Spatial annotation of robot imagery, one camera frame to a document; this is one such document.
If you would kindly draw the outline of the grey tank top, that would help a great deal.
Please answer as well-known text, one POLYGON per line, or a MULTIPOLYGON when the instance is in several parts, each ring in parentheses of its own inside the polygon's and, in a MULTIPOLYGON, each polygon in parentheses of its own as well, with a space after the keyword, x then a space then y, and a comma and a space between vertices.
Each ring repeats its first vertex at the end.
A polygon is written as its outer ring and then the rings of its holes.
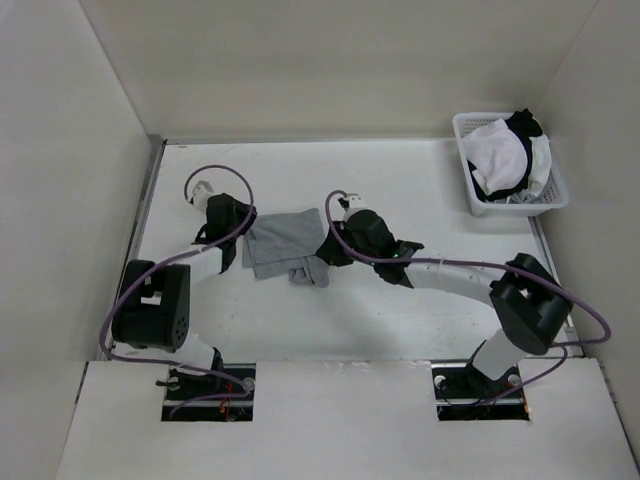
POLYGON ((325 238, 317 208, 260 215, 244 235, 242 267, 256 280, 287 276, 293 285, 326 288, 328 265, 316 256, 325 238))

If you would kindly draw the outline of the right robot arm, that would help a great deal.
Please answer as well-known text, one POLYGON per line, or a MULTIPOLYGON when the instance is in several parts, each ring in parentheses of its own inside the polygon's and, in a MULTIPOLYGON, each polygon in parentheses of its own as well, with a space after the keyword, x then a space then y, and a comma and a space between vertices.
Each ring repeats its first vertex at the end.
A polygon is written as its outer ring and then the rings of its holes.
POLYGON ((469 397, 479 400, 499 395, 519 361, 548 352, 573 303, 536 281, 556 284, 529 254, 517 254, 506 266, 530 273, 532 279, 511 271, 497 275, 484 266, 451 265, 441 259, 416 262, 414 255, 423 249, 419 242, 395 238, 374 211, 360 209, 330 224, 316 256, 332 267, 358 261, 370 265, 391 285, 439 290, 491 307, 500 328, 474 351, 458 377, 449 375, 441 385, 447 393, 466 388, 469 397))

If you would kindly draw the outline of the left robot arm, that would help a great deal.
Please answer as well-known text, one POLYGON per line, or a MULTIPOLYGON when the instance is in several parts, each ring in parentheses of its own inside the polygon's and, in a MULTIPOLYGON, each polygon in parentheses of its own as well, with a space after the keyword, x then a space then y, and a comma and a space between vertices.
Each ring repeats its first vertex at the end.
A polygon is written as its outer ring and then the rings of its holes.
POLYGON ((191 287, 229 269, 236 258, 237 239, 248 231, 257 212, 253 202, 243 203, 228 194, 211 195, 204 206, 206 221, 190 250, 159 262, 127 263, 99 342, 112 360, 191 374, 192 389, 210 399, 221 393, 224 380, 242 390, 247 387, 224 371, 216 348, 190 331, 191 287))

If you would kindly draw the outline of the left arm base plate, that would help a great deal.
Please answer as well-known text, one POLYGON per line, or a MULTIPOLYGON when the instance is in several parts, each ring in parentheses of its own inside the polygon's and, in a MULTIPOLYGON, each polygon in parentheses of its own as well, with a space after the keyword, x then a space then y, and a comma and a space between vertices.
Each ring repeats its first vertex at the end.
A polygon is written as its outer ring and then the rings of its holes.
POLYGON ((244 386, 218 376, 195 375, 171 368, 155 386, 163 394, 163 422, 251 422, 256 387, 255 364, 231 364, 224 372, 244 386))

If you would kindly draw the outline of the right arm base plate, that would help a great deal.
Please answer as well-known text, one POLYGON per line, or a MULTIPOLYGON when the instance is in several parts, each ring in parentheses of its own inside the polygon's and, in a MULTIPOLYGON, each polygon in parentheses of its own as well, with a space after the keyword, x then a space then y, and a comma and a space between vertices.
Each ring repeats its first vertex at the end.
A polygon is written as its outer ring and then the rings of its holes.
POLYGON ((520 371, 511 367, 498 380, 490 380, 462 364, 432 367, 436 413, 440 421, 528 421, 524 391, 496 400, 520 383, 520 371))

